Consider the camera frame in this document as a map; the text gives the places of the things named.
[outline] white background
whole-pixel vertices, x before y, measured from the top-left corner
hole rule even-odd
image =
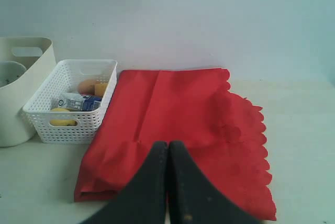
[[[49,37],[57,60],[246,80],[335,80],[334,18],[333,0],[0,0],[0,36]]]

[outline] white plastic container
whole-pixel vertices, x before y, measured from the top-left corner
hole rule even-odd
[[[23,53],[37,49],[40,55],[15,56],[13,52],[17,49],[23,49]],[[15,61],[27,69],[18,79],[0,87],[0,147],[10,147],[36,133],[22,107],[56,65],[52,41],[33,37],[0,38],[0,61]]]
[[[107,110],[116,85],[115,60],[63,60],[43,82],[23,110],[44,143],[90,143]],[[64,92],[75,92],[80,82],[108,83],[100,107],[94,111],[51,112]],[[50,120],[75,120],[76,126],[52,126]]]

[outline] red cloth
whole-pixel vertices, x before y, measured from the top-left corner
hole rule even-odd
[[[229,72],[123,71],[85,154],[76,201],[113,197],[155,141],[182,140],[208,179],[258,219],[275,220],[261,107],[228,92]]]

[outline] white table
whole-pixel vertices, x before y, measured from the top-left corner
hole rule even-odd
[[[231,81],[263,106],[277,223],[335,223],[335,87],[330,83]],[[0,223],[78,223],[104,203],[74,203],[88,145],[0,148]]]

